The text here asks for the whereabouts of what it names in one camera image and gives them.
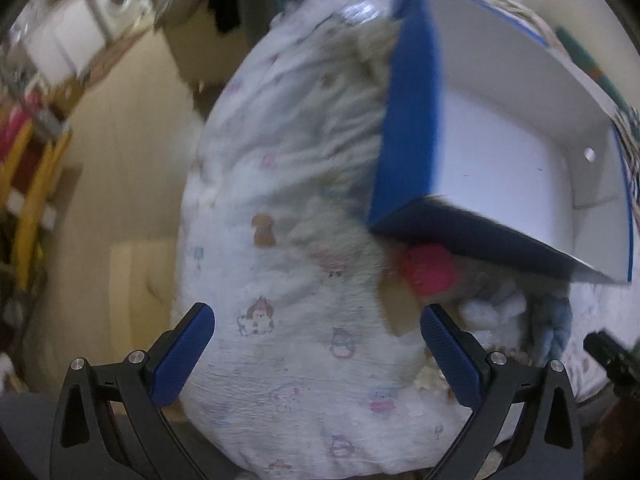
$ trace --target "blue box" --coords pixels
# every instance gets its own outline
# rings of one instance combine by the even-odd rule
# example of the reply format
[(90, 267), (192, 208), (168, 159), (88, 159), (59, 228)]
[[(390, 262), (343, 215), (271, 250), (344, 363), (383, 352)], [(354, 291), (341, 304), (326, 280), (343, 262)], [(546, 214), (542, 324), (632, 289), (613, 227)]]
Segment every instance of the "blue box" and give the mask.
[(477, 0), (394, 0), (401, 19), (369, 227), (582, 282), (629, 282), (615, 104)]

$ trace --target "blue gripper pad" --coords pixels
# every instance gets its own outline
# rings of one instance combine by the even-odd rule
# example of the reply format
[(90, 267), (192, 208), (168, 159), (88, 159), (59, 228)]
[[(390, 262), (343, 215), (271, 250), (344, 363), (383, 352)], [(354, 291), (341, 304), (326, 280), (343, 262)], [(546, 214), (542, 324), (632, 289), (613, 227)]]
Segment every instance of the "blue gripper pad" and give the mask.
[(420, 332), (436, 359), (456, 400), (472, 410), (482, 404), (480, 373), (438, 314), (427, 306), (420, 317)]
[(202, 307), (182, 329), (182, 333), (154, 369), (151, 402), (156, 408), (174, 402), (193, 367), (204, 352), (215, 327), (215, 317), (210, 306)]

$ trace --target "metal bolt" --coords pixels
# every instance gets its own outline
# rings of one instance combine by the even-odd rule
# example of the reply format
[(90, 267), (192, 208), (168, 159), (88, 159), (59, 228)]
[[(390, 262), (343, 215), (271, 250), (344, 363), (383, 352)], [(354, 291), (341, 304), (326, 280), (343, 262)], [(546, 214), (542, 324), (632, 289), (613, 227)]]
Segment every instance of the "metal bolt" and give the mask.
[(558, 361), (558, 359), (551, 359), (551, 361), (549, 361), (549, 366), (551, 366), (551, 369), (555, 372), (561, 372), (564, 370), (564, 365)]
[(145, 353), (142, 350), (134, 350), (129, 354), (129, 362), (133, 365), (141, 363), (145, 358)]
[(491, 362), (495, 365), (507, 364), (507, 356), (502, 352), (492, 352), (490, 357), (491, 357)]
[(71, 369), (72, 370), (79, 370), (84, 366), (84, 359), (82, 359), (81, 357), (78, 357), (76, 359), (74, 359), (73, 361), (71, 361)]

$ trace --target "red plush toy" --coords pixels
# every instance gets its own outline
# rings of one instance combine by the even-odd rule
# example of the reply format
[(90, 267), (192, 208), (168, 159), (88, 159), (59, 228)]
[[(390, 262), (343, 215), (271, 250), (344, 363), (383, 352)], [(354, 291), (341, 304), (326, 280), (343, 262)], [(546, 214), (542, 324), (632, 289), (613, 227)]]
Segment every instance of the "red plush toy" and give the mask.
[(452, 254), (440, 244), (409, 249), (402, 259), (401, 269), (418, 296), (443, 292), (458, 278)]

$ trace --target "white cloth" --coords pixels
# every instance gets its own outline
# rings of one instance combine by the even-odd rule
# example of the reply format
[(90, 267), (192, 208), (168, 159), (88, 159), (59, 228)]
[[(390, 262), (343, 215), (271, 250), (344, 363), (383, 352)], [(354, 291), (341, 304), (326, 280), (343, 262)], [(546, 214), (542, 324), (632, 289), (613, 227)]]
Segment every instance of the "white cloth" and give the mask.
[[(261, 478), (433, 466), (470, 413), (414, 385), (424, 342), (391, 335), (378, 304), (385, 247), (365, 218), (385, 89), (332, 16), (358, 1), (305, 0), (258, 44), (207, 121), (184, 191), (174, 320), (204, 301), (216, 329), (181, 399)], [(631, 343), (638, 283), (572, 287), (565, 362), (579, 397), (604, 384), (584, 334), (607, 326)], [(511, 417), (501, 437), (513, 429)]]

